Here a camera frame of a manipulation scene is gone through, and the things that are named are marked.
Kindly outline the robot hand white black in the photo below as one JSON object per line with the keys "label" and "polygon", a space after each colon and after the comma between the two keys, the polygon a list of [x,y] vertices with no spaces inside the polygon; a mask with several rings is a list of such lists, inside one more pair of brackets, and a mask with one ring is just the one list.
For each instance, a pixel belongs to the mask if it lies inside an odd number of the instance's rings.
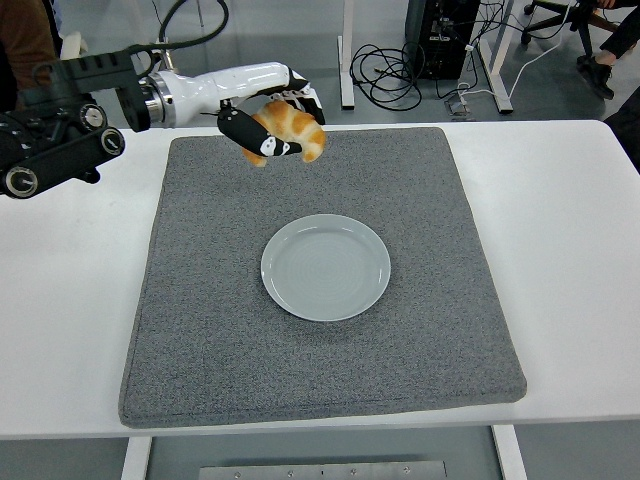
{"label": "robot hand white black", "polygon": [[155,122],[165,128],[214,115],[220,132],[257,161],[300,153],[311,162],[324,149],[318,95],[284,64],[234,67],[194,78],[161,71],[151,76],[151,84],[161,105]]}

